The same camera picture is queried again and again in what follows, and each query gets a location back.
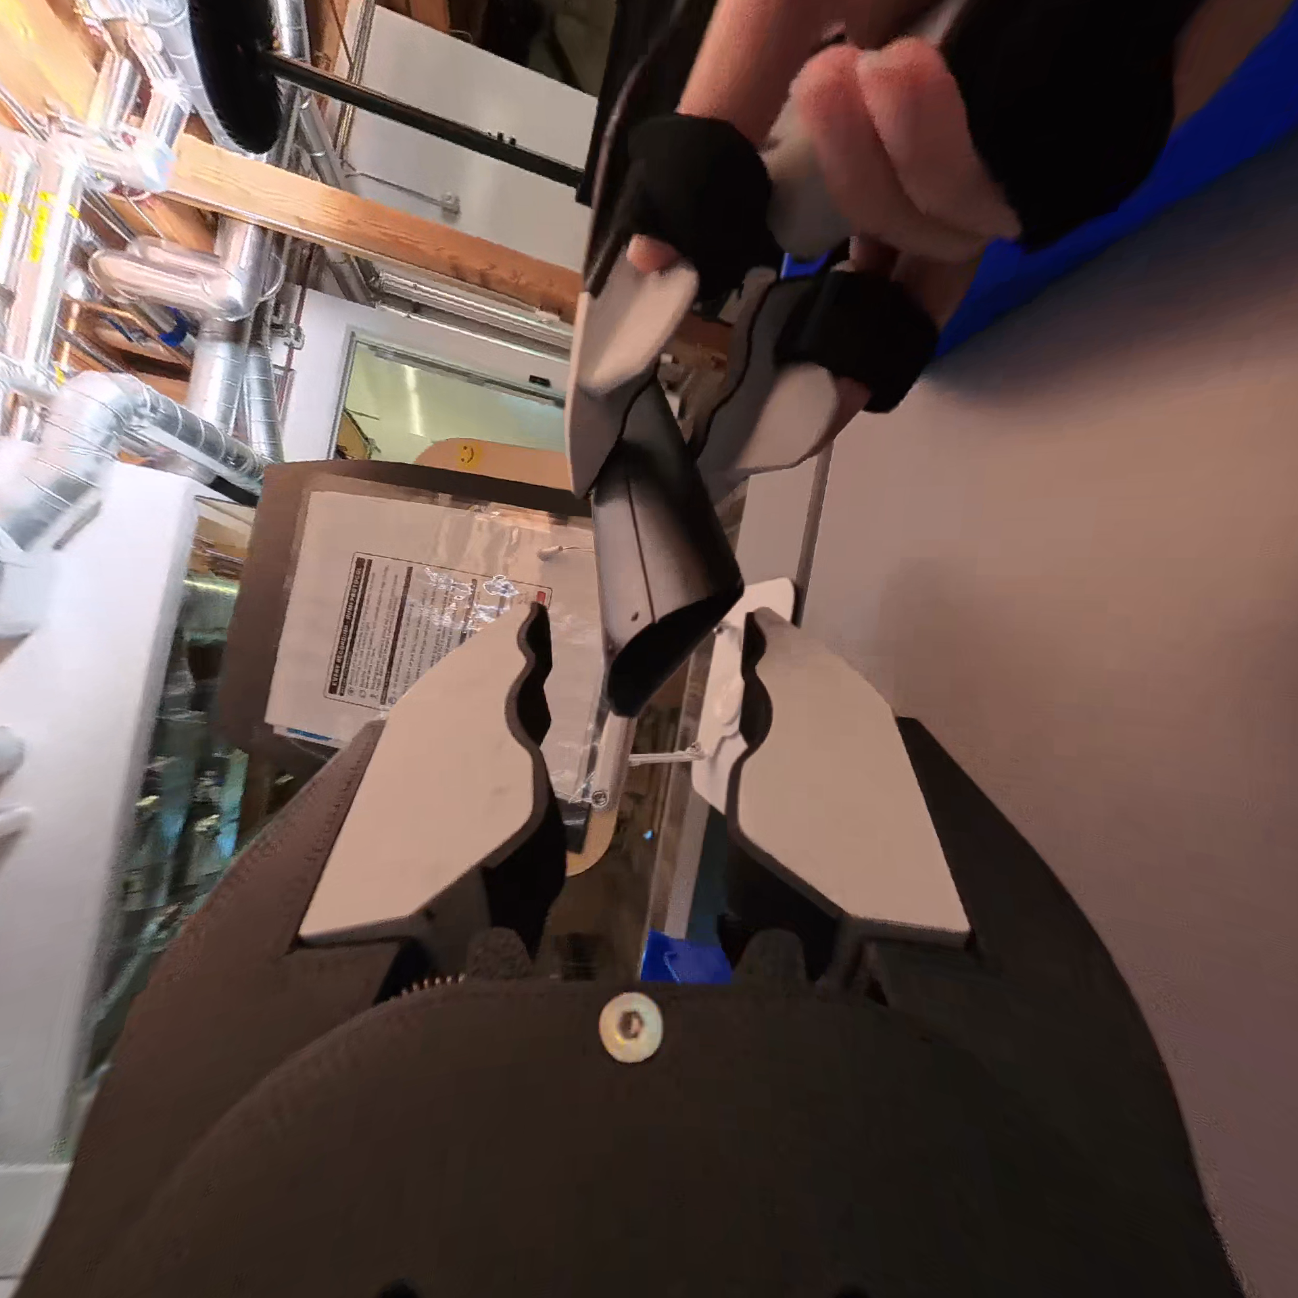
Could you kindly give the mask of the framed instruction sign board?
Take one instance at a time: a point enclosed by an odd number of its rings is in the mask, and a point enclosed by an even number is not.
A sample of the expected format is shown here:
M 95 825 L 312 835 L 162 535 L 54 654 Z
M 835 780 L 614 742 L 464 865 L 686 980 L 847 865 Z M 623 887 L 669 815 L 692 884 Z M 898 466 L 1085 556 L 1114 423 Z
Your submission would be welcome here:
M 543 754 L 569 873 L 612 846 L 633 737 L 602 697 L 592 511 L 559 451 L 448 441 L 414 463 L 267 468 L 230 622 L 216 727 L 307 777 L 442 658 L 516 604 L 548 610 Z

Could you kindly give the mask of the black remote control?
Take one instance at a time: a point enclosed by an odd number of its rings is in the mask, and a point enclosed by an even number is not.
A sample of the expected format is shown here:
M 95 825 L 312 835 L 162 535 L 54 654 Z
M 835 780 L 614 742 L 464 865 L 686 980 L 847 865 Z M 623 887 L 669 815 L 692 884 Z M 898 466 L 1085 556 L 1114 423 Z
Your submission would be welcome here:
M 593 482 L 609 709 L 636 718 L 743 592 L 738 560 L 659 380 Z

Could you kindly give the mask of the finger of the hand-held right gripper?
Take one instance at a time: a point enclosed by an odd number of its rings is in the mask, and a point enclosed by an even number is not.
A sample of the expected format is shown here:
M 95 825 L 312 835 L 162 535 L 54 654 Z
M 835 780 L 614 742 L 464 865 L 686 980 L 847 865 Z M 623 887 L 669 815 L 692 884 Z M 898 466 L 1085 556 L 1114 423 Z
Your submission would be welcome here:
M 778 360 L 776 344 L 819 284 L 754 268 L 738 292 L 726 365 L 697 404 L 697 466 L 704 477 L 752 477 L 795 466 L 829 435 L 838 411 L 835 375 L 810 361 Z
M 588 496 L 657 375 L 660 354 L 697 298 L 695 266 L 643 272 L 611 266 L 602 289 L 578 301 L 564 442 L 571 489 Z

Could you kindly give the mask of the black floor lamp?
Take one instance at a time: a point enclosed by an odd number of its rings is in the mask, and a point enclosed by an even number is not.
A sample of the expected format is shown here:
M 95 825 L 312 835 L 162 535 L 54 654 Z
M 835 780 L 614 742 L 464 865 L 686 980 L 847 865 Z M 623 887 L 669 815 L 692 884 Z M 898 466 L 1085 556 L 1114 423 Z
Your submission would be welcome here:
M 286 120 L 283 89 L 300 87 L 561 185 L 581 185 L 585 170 L 516 137 L 414 106 L 290 54 L 285 3 L 188 1 L 186 15 L 207 99 L 242 149 L 267 153 Z

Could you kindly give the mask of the wooden post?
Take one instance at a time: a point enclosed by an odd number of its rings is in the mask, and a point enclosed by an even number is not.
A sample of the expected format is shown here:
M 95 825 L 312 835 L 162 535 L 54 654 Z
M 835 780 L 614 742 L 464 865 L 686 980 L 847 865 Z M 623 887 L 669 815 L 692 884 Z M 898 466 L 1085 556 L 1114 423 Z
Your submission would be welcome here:
M 183 134 L 166 196 L 576 320 L 579 273 Z

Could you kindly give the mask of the person's right hand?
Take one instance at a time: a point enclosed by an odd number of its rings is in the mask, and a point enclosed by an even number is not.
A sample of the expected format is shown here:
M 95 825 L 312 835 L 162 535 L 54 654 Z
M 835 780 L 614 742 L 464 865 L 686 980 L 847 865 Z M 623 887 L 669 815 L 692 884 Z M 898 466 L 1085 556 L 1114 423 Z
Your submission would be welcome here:
M 721 1 L 678 103 L 755 146 L 793 103 L 850 222 L 854 266 L 904 284 L 938 325 L 959 308 L 986 246 L 1021 232 L 929 41 L 954 6 Z

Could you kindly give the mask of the white stand base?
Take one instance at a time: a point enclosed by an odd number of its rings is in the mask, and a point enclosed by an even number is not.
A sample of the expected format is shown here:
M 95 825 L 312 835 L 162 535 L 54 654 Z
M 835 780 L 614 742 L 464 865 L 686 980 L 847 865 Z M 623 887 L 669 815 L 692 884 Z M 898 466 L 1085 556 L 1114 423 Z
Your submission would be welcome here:
M 716 627 L 695 741 L 697 759 L 692 763 L 692 787 L 719 813 L 726 811 L 731 770 L 747 749 L 740 723 L 745 689 L 742 672 L 745 620 L 759 608 L 773 610 L 790 620 L 795 606 L 797 585 L 790 577 L 760 580 L 745 587 L 742 597 Z

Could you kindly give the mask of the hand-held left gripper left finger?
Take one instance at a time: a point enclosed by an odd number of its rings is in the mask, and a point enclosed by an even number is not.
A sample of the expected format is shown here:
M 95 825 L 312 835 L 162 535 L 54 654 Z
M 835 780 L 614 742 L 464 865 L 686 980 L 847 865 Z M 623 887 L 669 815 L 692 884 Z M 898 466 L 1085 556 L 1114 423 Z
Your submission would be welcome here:
M 298 925 L 311 947 L 397 939 L 464 965 L 481 932 L 529 958 L 566 878 L 566 832 L 542 751 L 554 666 L 548 610 L 517 604 L 398 699 Z

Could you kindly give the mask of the blue plastic bin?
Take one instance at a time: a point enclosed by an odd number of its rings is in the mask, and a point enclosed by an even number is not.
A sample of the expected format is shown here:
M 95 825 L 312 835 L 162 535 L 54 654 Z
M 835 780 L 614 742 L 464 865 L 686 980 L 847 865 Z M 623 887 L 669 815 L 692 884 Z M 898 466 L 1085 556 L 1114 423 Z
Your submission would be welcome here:
M 1295 3 L 1248 49 L 1226 27 L 1203 30 L 1200 89 L 1216 96 L 1238 72 L 1259 82 L 1226 92 L 1188 141 L 1174 134 L 1176 42 L 1203 3 L 966 3 L 941 39 L 966 103 L 976 153 L 1021 220 L 1021 265 L 976 289 L 957 339 L 1133 232 L 1248 153 L 1295 125 Z
M 642 982 L 729 984 L 731 978 L 733 966 L 719 944 L 695 942 L 657 928 L 647 932 Z

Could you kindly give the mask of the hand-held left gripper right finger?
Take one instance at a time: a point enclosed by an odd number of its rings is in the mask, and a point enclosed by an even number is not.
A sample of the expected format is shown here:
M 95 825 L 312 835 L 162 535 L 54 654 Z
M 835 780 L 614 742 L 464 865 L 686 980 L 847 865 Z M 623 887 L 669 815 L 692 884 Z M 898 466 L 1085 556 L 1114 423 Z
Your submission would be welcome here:
M 769 608 L 745 618 L 740 673 L 724 937 L 791 932 L 812 978 L 873 939 L 964 949 L 966 903 L 885 696 Z

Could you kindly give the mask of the silver ventilation duct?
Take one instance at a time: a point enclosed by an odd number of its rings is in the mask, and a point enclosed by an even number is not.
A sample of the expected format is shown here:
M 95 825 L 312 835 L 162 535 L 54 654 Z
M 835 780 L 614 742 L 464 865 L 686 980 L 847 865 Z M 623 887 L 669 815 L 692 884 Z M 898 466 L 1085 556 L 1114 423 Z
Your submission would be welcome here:
M 57 547 L 95 511 L 126 444 L 149 442 L 197 465 L 205 482 L 259 497 L 267 461 L 249 444 L 130 375 L 86 372 L 64 382 L 42 434 L 4 479 L 4 547 Z
M 266 461 L 283 461 L 269 346 L 257 323 L 266 294 L 271 232 L 221 216 L 211 253 L 161 237 L 135 237 L 121 251 L 95 251 L 92 280 L 118 304 L 169 306 L 199 322 L 186 406 L 233 434 L 245 416 L 247 444 Z

